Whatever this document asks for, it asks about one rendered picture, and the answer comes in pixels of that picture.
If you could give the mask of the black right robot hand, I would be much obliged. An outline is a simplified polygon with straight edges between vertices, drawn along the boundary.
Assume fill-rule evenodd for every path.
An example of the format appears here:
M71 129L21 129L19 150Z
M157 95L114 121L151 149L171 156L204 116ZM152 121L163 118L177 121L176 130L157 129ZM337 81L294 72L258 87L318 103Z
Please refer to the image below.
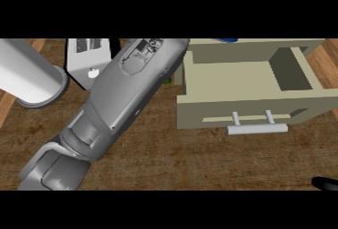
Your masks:
M312 185L323 191L338 191L338 180L326 177L313 177Z

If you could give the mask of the beige open wooden drawer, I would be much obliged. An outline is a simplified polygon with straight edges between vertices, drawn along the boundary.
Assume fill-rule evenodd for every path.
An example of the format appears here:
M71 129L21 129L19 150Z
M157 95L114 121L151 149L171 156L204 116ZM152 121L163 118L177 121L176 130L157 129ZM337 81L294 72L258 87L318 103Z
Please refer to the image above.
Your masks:
M301 49L281 48L263 62L198 64L183 59L183 94L177 96L177 127L214 128L267 121L301 123L338 107L338 89L325 89Z

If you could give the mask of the beige wooden cabinet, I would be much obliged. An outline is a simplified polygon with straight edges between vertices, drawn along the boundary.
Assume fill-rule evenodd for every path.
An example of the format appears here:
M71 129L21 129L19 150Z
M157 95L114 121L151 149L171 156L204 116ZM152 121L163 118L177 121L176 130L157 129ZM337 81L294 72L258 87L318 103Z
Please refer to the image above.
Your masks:
M248 76L263 78L260 65L275 77L281 91L313 90L320 87L307 56L323 38L241 38L233 43L195 39L191 41L194 63L211 66L248 66Z

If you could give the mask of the white toaster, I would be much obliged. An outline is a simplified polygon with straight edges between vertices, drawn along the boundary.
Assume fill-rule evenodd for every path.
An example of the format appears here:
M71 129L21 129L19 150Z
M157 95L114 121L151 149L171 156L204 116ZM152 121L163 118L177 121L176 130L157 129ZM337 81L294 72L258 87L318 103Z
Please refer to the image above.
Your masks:
M65 69L84 90L93 86L99 73L111 61L106 38L70 38Z

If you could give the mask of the white paper towel roll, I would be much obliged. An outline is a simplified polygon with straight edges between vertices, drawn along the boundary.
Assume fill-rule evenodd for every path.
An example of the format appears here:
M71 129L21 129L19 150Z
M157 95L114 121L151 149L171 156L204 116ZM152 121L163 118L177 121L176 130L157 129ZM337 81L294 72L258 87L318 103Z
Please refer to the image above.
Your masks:
M0 38L0 89L28 108L55 104L70 86L65 70L52 65L22 38Z

